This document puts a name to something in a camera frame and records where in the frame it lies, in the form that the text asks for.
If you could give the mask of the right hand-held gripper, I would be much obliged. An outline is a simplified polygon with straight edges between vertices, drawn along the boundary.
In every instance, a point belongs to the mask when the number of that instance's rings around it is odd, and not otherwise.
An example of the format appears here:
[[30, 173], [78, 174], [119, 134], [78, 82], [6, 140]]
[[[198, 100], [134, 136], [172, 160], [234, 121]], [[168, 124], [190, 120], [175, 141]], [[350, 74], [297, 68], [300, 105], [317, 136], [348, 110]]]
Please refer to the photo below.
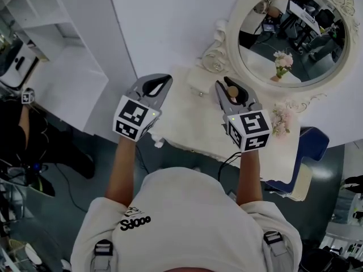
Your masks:
[[215, 88], [224, 112], [226, 135], [242, 153], [264, 148], [272, 135], [268, 111], [251, 87], [229, 76], [223, 80], [226, 87], [217, 80]]

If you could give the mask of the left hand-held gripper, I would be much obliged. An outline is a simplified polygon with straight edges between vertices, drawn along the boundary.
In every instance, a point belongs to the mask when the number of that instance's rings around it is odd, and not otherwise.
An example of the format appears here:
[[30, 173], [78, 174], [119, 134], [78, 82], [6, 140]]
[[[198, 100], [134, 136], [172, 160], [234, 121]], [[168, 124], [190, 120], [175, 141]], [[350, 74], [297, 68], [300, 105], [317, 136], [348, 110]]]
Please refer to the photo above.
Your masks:
[[131, 141], [138, 141], [161, 115], [161, 106], [172, 83], [170, 74], [156, 73], [138, 78], [122, 95], [112, 130]]

